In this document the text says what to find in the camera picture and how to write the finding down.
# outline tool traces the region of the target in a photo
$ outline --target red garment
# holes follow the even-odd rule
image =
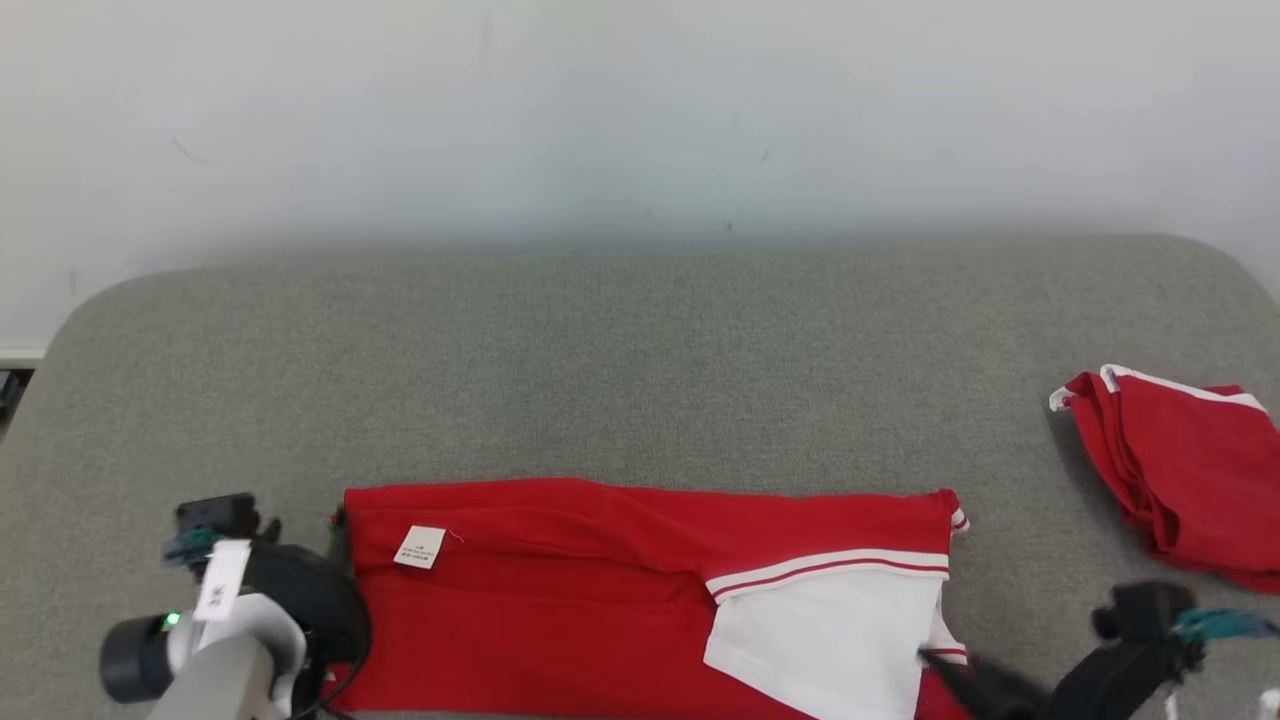
[[[1119,365],[1055,398],[1152,556],[1280,593],[1280,436],[1257,398]]]
[[[892,642],[897,635],[888,638],[893,652],[914,662],[915,647],[928,643],[963,661],[963,646],[933,610],[952,529],[966,523],[946,489],[905,498],[786,498],[553,478],[351,489],[346,510],[374,643],[335,703],[343,710],[803,719],[765,694],[776,688],[755,689],[708,666],[704,653],[710,661],[714,648],[767,665],[774,659],[749,656],[756,633],[791,630],[771,623],[781,616],[756,601],[785,601],[790,612],[787,593],[823,582],[900,583],[901,597],[863,598],[892,606],[890,615],[897,605],[905,614],[924,603],[923,616],[913,610],[911,618],[888,618],[919,635],[905,648]],[[445,530],[429,570],[393,562],[415,525]],[[737,615],[728,618],[728,609]],[[812,609],[799,610],[782,619],[812,616]],[[893,624],[832,620],[864,623],[865,639],[846,644],[856,651],[865,642],[868,652],[874,625]],[[886,667],[900,665],[892,660]],[[762,667],[771,679],[792,669]],[[922,684],[914,673],[908,717],[918,687],[918,717],[965,717],[932,675]],[[858,682],[850,678],[835,692]],[[794,685],[781,691],[783,701]],[[829,689],[801,689],[800,700],[820,705],[837,697],[824,694]]]

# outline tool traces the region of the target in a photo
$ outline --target white backdrop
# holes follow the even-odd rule
[[[1274,0],[0,5],[0,359],[264,249],[1171,232],[1280,288]]]

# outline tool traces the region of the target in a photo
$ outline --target white trim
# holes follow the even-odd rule
[[[964,655],[956,655],[955,652],[943,652],[936,655],[934,657],[937,657],[943,662],[950,662],[952,665],[969,665],[969,648],[966,648],[964,643],[925,644],[924,650],[960,651]]]
[[[1066,386],[1055,389],[1048,396],[1048,409],[1052,410],[1053,413],[1059,413],[1061,410],[1066,410],[1066,398],[1068,397],[1075,397],[1075,393],[1071,392],[1071,391],[1069,391],[1069,389],[1066,389]]]
[[[956,509],[956,511],[951,514],[951,534],[959,536],[968,533],[972,527],[973,524],[964,516],[964,510]]]
[[[810,717],[849,716],[849,698],[817,688],[805,678],[780,673],[771,664],[714,638],[707,642],[703,664]]]
[[[1247,392],[1239,395],[1219,395],[1216,392],[1210,392],[1207,389],[1201,389],[1198,387],[1184,386],[1183,383],[1175,383],[1174,380],[1166,380],[1164,378],[1157,378],[1155,375],[1148,375],[1146,373],[1139,373],[1124,365],[1103,365],[1098,374],[1102,377],[1102,382],[1106,383],[1107,389],[1111,392],[1119,392],[1120,383],[1116,382],[1117,377],[1130,377],[1137,378],[1151,384],[1157,384],[1161,387],[1167,387],[1169,389],[1176,389],[1178,392],[1187,393],[1197,400],[1208,400],[1211,402],[1230,402],[1231,405],[1243,405],[1245,407],[1252,407],[1263,414],[1267,414],[1267,409],[1258,402],[1258,398],[1253,397]]]
[[[914,568],[877,564],[877,560]],[[716,594],[716,602],[721,603],[730,597],[745,592],[777,588],[796,579],[849,573],[852,570],[879,570],[901,575],[942,578],[946,580],[950,578],[946,568],[948,568],[948,559],[942,552],[910,552],[905,550],[868,547],[805,555],[767,568],[721,575],[707,580],[707,589],[712,594],[719,593]]]

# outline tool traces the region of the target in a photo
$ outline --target gray fabric surface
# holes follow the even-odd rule
[[[0,447],[9,717],[141,717],[97,687],[119,619],[189,607],[173,507],[248,489],[315,548],[348,486],[581,475],[810,495],[951,487],[945,593],[973,651],[1043,680],[1147,559],[1046,397],[1116,361],[1280,407],[1280,315],[1167,238],[166,274],[91,300]],[[1183,720],[1252,717],[1280,642],[1211,648]]]

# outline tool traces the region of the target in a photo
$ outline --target clothing tag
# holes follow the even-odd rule
[[[248,565],[247,539],[220,539],[214,543],[214,555],[205,568],[205,579],[200,584],[200,600],[196,601],[196,620],[225,620],[232,614],[232,603],[239,594],[244,579],[244,566]]]
[[[412,565],[415,568],[431,569],[435,565],[435,555],[440,552],[440,543],[444,542],[443,528],[424,528],[413,525],[404,536],[399,552],[396,553],[396,562]]]

